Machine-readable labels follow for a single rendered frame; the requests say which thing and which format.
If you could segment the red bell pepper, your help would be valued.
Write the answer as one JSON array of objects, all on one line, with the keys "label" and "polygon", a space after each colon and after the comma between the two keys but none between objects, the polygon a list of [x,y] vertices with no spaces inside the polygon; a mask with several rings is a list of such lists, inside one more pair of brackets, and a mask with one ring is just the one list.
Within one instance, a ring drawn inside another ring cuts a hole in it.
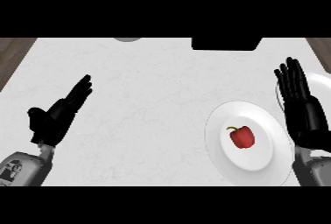
[{"label": "red bell pepper", "polygon": [[250,148],[253,145],[253,133],[250,129],[246,126],[242,126],[240,128],[228,126],[227,130],[231,130],[230,139],[233,145],[239,149]]}]

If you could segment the large white plate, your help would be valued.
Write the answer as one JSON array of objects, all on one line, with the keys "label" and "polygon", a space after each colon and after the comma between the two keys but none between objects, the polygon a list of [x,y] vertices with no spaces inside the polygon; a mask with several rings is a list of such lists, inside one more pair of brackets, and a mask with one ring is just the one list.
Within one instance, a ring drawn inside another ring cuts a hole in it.
[{"label": "large white plate", "polygon": [[293,147],[270,113],[246,101],[227,101],[203,129],[211,162],[234,186],[280,186],[290,173]]}]

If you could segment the black appliance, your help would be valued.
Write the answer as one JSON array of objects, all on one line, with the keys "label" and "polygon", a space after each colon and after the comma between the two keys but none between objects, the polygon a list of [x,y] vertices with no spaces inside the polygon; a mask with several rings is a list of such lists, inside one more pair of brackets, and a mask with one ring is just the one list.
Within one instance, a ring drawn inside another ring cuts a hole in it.
[{"label": "black appliance", "polygon": [[191,38],[190,47],[202,51],[252,51],[261,38]]}]

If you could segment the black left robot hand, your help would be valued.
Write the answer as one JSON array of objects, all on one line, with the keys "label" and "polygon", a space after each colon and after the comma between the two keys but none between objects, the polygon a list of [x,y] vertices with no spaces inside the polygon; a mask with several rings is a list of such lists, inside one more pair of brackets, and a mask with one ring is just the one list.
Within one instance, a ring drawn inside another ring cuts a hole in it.
[{"label": "black left robot hand", "polygon": [[60,98],[48,110],[32,107],[27,111],[29,129],[33,132],[30,142],[55,147],[61,141],[81,106],[91,94],[91,77],[84,75],[64,98]]}]

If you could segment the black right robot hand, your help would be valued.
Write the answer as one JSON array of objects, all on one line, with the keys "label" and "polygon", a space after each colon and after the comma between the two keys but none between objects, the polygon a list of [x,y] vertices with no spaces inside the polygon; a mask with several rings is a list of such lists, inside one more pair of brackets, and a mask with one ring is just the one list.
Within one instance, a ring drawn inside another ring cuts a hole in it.
[{"label": "black right robot hand", "polygon": [[293,144],[331,152],[331,129],[317,98],[310,93],[305,73],[296,59],[287,57],[273,70],[283,99],[283,119]]}]

